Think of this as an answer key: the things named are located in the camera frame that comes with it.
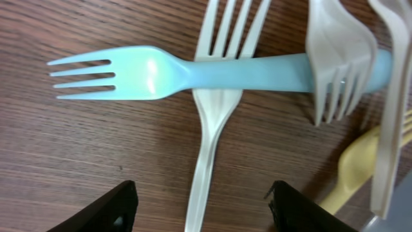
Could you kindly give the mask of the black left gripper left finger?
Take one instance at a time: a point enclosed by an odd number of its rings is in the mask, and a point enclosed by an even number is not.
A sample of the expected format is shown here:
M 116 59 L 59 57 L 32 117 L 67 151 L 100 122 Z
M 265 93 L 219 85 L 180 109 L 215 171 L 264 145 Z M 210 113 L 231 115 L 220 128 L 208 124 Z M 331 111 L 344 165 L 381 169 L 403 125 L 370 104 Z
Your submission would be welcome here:
M 132 232 L 137 207 L 135 182 L 125 180 L 48 232 Z

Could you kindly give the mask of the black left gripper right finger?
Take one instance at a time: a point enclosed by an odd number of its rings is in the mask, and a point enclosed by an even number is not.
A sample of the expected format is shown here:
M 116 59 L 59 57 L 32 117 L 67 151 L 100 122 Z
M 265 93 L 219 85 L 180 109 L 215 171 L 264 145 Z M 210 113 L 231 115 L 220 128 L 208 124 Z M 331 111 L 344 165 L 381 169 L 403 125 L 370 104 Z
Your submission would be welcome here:
M 277 180 L 267 195 L 278 232 L 356 232 L 283 180 Z

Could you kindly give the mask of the white fork long handle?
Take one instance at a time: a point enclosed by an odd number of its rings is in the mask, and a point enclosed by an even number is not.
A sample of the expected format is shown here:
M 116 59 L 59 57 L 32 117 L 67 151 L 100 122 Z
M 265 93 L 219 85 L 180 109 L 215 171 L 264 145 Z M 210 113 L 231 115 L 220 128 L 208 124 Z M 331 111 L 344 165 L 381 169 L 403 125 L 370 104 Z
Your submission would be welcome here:
M 252 4 L 251 0 L 243 1 L 234 31 L 229 41 L 229 49 L 227 53 L 223 53 L 223 51 L 225 43 L 227 42 L 229 27 L 236 2 L 235 0 L 227 1 L 216 42 L 215 44 L 212 44 L 212 36 L 219 3 L 218 0 L 209 0 L 208 2 L 194 60 L 233 60 L 238 53 L 240 54 L 239 57 L 241 59 L 251 58 L 256 50 L 271 0 L 261 1 L 247 33 L 245 43 L 240 45 L 248 12 Z M 192 96 L 200 116 L 201 144 L 187 205 L 184 227 L 185 232 L 201 231 L 211 186 L 218 140 L 226 122 L 239 104 L 242 94 L 242 90 L 194 89 L 192 91 Z

